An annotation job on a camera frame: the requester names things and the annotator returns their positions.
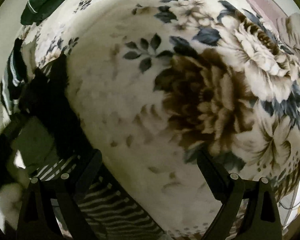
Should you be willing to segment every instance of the striped pattern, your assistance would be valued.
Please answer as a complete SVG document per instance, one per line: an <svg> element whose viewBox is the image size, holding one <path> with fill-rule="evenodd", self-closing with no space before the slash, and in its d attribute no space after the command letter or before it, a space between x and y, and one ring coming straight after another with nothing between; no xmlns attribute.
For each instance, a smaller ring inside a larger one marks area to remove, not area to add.
<svg viewBox="0 0 300 240"><path fill-rule="evenodd" d="M70 173L79 158L72 156L68 160L39 168L36 177L42 181L57 179L65 172ZM157 240L163 234L162 229L128 195L104 165L85 198L77 204L100 239Z"/></svg>

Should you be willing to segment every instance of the blanket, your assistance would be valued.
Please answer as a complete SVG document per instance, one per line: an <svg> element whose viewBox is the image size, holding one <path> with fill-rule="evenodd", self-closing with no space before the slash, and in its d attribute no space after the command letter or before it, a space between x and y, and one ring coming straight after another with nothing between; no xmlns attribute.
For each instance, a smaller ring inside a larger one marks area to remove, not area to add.
<svg viewBox="0 0 300 240"><path fill-rule="evenodd" d="M41 69L67 55L87 138L171 237L200 239L221 206L195 165L201 147L243 179L268 178L277 200L297 185L300 59L246 0L67 0L20 38ZM87 221L107 224L89 197Z"/></svg>

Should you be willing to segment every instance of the brown flower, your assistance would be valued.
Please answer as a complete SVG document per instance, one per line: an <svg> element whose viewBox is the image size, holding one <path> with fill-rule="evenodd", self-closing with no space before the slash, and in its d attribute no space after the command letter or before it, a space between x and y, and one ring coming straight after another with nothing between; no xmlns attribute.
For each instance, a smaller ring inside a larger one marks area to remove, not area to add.
<svg viewBox="0 0 300 240"><path fill-rule="evenodd" d="M196 59L174 56L171 67L155 80L167 97L164 108L171 114L169 127L181 132L184 149L207 142L210 153L229 151L233 135L252 129L255 97L244 84L243 74L234 72L214 49Z"/></svg>

